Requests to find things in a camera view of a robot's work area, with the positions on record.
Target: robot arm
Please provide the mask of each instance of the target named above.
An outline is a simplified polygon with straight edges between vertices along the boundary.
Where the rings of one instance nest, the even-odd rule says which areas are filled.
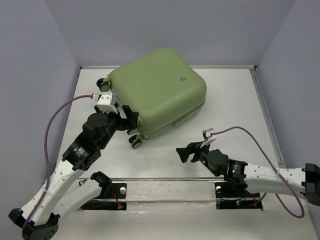
[[[91,180],[62,199],[69,187],[101,156],[101,150],[105,149],[116,131],[138,128],[139,114],[123,105],[126,118],[121,118],[115,107],[115,96],[111,92],[95,95],[95,98],[96,113],[88,117],[82,132],[62,155],[62,160],[50,177],[48,189],[45,190],[45,182],[26,205],[21,209],[13,209],[9,214],[9,218],[22,228],[25,239],[51,239],[58,230],[60,219],[99,196],[102,190],[110,190],[111,180],[102,172],[97,172],[91,176]],[[36,208],[40,198],[41,204]]]
[[[220,193],[228,193],[245,197],[255,193],[274,193],[293,195],[292,188],[300,198],[307,199],[313,205],[320,206],[320,168],[307,163],[304,168],[278,169],[276,173],[271,167],[262,167],[229,159],[220,150],[209,150],[210,144],[216,139],[214,130],[203,131],[204,141],[192,142],[185,148],[176,151],[183,163],[189,155],[194,154],[191,162],[201,162],[216,177],[223,176],[225,188]],[[279,177],[282,175],[287,184]]]
[[[59,215],[58,223],[82,205],[111,190],[112,181],[102,172],[95,172],[81,187],[63,197],[52,210]]]

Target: cable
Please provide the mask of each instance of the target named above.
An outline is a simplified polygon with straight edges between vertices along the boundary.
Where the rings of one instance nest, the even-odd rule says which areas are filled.
[[[58,113],[68,104],[72,103],[75,100],[78,99],[84,99],[84,98],[92,98],[93,95],[81,95],[81,96],[77,96],[72,98],[71,100],[65,102],[61,107],[58,108],[57,111],[55,111],[55,113],[52,115],[52,117],[50,118],[46,129],[45,129],[45,134],[44,134],[44,158],[45,158],[45,165],[46,165],[46,181],[45,181],[45,187],[44,187],[44,192],[42,193],[42,195],[40,196],[38,202],[36,203],[36,205],[34,206],[33,210],[30,212],[29,216],[26,218],[23,226],[22,226],[22,237],[23,239],[27,240],[24,235],[23,235],[23,231],[26,228],[26,226],[28,225],[30,219],[32,218],[32,216],[35,214],[35,212],[37,211],[38,207],[40,206],[41,202],[43,201],[43,199],[46,196],[47,190],[49,189],[50,186],[50,167],[49,167],[49,157],[48,157],[48,133],[49,133],[49,129],[50,126],[53,122],[53,120],[55,119],[55,117],[58,115]]]
[[[278,198],[278,200],[280,201],[281,205],[284,207],[284,209],[289,213],[291,214],[292,216],[298,218],[298,219],[302,219],[304,216],[305,216],[305,209],[304,209],[304,206],[302,205],[296,191],[290,186],[289,183],[287,183],[286,179],[284,178],[284,176],[282,176],[277,168],[273,165],[273,163],[271,162],[271,160],[269,159],[269,157],[267,156],[267,154],[265,153],[265,151],[262,149],[262,147],[260,146],[259,142],[257,141],[257,139],[245,128],[241,127],[241,126],[233,126],[233,127],[230,127],[226,130],[223,130],[223,131],[218,131],[218,132],[214,132],[214,133],[211,133],[211,136],[213,135],[219,135],[219,134],[223,134],[223,133],[226,133],[226,132],[229,132],[230,130],[233,130],[233,129],[240,129],[244,132],[246,132],[251,138],[252,140],[255,142],[255,144],[257,145],[257,147],[259,148],[260,152],[263,154],[263,156],[265,157],[265,159],[267,160],[267,162],[270,164],[271,168],[275,171],[276,174],[279,175],[279,177],[281,178],[281,180],[288,186],[288,188],[290,189],[290,191],[292,192],[293,196],[295,197],[296,201],[298,202],[299,204],[299,207],[301,209],[301,215],[296,215],[294,214],[293,212],[291,212],[287,206],[284,204],[284,202],[280,199],[279,195],[278,194],[275,194],[275,196]],[[259,201],[257,201],[254,205],[258,204],[259,202],[262,201],[262,199],[267,195],[267,193],[265,193]]]
[[[251,195],[252,195],[252,197],[253,197],[254,206],[256,206],[256,205],[257,205],[256,197],[255,197],[255,195],[254,195],[253,193],[252,193]]]

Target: green suitcase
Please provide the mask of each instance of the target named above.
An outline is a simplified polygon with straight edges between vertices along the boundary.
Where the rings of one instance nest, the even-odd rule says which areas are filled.
[[[119,105],[139,113],[138,129],[128,132],[134,149],[143,140],[170,130],[200,111],[206,100],[205,81],[172,49],[161,48],[114,69],[97,82],[110,87]]]

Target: suitcase wheel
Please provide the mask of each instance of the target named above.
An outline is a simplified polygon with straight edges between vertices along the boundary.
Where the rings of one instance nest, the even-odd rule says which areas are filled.
[[[142,145],[142,141],[141,140],[137,140],[134,143],[132,143],[132,148],[133,149],[137,149]]]
[[[110,90],[110,85],[108,82],[103,82],[100,84],[99,89],[101,92],[108,92]]]
[[[128,131],[126,131],[126,134],[132,135],[132,134],[135,134],[136,132],[138,132],[138,129],[129,129]]]
[[[136,137],[138,137],[138,135],[133,135],[129,138],[129,143],[133,144],[134,140],[136,139]]]
[[[98,81],[96,81],[96,85],[98,88],[100,88],[100,85],[104,82],[103,78],[100,78]]]

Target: gray wall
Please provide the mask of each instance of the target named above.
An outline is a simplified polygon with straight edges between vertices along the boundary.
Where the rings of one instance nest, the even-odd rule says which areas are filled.
[[[43,0],[2,0],[0,33],[0,238],[19,240],[21,231],[8,213],[44,181],[46,124],[73,96],[79,67]],[[49,133],[52,165],[67,113]]]
[[[258,76],[289,168],[320,166],[320,1],[297,0]],[[320,207],[309,206],[317,234]]]
[[[81,66],[161,47],[191,65],[257,65],[294,0],[45,0]]]

